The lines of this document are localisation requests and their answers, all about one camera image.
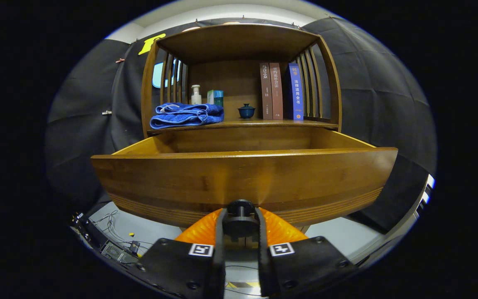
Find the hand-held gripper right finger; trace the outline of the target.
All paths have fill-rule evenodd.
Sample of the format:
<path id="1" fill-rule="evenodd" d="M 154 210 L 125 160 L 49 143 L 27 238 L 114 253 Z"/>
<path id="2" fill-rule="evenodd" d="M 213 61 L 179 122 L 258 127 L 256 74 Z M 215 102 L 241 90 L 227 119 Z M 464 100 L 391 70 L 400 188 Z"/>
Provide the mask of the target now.
<path id="1" fill-rule="evenodd" d="M 319 298 L 357 274 L 358 267 L 324 236 L 307 237 L 281 217 L 255 209 L 259 221 L 258 271 L 261 295 Z"/>

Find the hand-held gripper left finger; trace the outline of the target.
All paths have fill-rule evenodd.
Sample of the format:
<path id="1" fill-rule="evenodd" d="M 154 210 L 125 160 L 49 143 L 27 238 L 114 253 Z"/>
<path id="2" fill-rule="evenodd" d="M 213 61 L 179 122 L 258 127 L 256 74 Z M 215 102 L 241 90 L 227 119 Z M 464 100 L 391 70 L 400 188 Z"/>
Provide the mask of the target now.
<path id="1" fill-rule="evenodd" d="M 220 208 L 173 240 L 158 239 L 136 263 L 137 278 L 162 299 L 222 299 L 226 216 Z"/>

